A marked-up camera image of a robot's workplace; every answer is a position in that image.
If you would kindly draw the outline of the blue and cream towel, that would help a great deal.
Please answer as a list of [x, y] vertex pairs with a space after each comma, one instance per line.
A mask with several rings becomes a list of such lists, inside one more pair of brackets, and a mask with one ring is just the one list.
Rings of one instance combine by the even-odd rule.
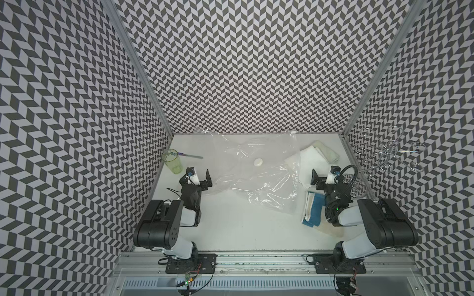
[[308, 227], [319, 227], [322, 224], [322, 212], [325, 207], [325, 196], [318, 192], [307, 191], [301, 223]]

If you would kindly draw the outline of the clear plastic vacuum bag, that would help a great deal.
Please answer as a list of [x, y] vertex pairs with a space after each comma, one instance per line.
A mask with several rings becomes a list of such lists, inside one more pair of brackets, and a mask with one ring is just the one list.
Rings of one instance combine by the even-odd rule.
[[[212, 155], [206, 162], [214, 193], [233, 193], [249, 204], [291, 214], [296, 208], [299, 187], [298, 169], [285, 160], [300, 152], [297, 131], [257, 134], [237, 141], [226, 134], [202, 129], [208, 137]], [[259, 167], [253, 162], [262, 158]]]

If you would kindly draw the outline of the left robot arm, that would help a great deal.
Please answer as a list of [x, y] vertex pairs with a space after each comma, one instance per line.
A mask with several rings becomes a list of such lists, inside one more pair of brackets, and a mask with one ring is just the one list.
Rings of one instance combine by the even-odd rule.
[[180, 237], [182, 228], [196, 228], [201, 221], [202, 193], [213, 186], [210, 172], [199, 180], [195, 167], [188, 167], [180, 178], [181, 190], [176, 200], [152, 200], [133, 234], [133, 243], [151, 251], [160, 250], [178, 261], [197, 262], [194, 242]]

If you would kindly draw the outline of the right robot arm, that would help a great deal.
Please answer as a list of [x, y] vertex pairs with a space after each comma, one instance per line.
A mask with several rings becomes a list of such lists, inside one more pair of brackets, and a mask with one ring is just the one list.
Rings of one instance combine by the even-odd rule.
[[310, 185], [317, 192], [308, 192], [303, 222], [318, 227], [326, 222], [335, 228], [362, 225], [364, 232], [351, 240], [341, 241], [324, 259], [334, 264], [362, 260], [388, 249], [418, 244], [415, 226], [393, 199], [371, 201], [361, 199], [353, 205], [351, 190], [358, 177], [354, 165], [332, 166], [326, 177], [312, 170]]

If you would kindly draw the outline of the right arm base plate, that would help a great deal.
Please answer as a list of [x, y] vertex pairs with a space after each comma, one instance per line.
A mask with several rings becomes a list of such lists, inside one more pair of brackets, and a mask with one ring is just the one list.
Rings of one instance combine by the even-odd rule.
[[313, 265], [317, 274], [341, 275], [341, 274], [366, 274], [364, 261], [362, 259], [347, 259], [344, 256], [337, 258], [330, 254], [312, 254]]

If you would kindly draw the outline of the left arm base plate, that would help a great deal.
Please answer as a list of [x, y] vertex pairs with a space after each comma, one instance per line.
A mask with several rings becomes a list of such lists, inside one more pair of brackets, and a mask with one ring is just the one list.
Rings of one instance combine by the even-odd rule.
[[210, 275], [216, 270], [217, 254], [197, 254], [192, 259], [170, 259], [166, 264], [166, 274], [199, 273]]

